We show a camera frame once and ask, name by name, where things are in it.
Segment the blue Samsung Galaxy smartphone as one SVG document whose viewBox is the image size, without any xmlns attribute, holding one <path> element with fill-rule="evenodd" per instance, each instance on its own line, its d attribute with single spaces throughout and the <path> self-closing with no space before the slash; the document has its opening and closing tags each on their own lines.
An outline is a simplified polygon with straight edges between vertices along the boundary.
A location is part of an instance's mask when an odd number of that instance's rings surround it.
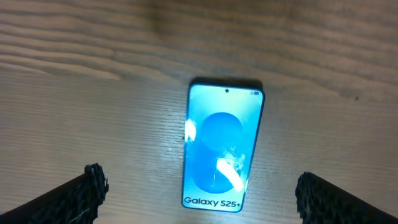
<svg viewBox="0 0 398 224">
<path fill-rule="evenodd" d="M 242 210 L 265 99 L 257 85 L 193 82 L 189 86 L 183 207 Z"/>
</svg>

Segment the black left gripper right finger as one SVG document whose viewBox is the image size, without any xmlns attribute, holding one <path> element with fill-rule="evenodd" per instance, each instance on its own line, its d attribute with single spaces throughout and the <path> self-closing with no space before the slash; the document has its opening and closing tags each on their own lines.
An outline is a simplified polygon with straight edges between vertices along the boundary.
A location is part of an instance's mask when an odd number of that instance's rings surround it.
<svg viewBox="0 0 398 224">
<path fill-rule="evenodd" d="M 311 172 L 300 175 L 295 196 L 303 224 L 397 224 L 396 217 Z"/>
</svg>

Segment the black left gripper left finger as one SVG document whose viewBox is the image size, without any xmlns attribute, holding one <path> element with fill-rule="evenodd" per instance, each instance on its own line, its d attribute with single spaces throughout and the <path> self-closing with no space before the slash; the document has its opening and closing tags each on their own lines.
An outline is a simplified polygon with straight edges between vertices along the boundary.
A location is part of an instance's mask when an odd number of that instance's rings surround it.
<svg viewBox="0 0 398 224">
<path fill-rule="evenodd" d="M 87 223 L 98 217 L 105 201 L 108 180 L 99 164 L 85 166 L 85 173 L 67 183 L 1 214 L 1 223 Z"/>
</svg>

